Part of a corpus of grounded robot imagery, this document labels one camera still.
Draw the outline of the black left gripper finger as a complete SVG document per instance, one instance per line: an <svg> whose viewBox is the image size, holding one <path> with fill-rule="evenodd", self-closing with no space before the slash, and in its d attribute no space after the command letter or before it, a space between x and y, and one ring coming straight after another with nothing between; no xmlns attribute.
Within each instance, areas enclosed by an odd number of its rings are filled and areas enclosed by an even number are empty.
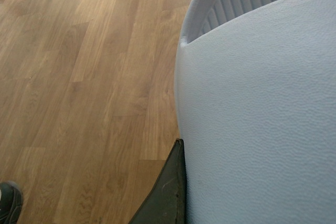
<svg viewBox="0 0 336 224"><path fill-rule="evenodd" d="M151 191L130 223L185 223L184 141L176 139Z"/></svg>

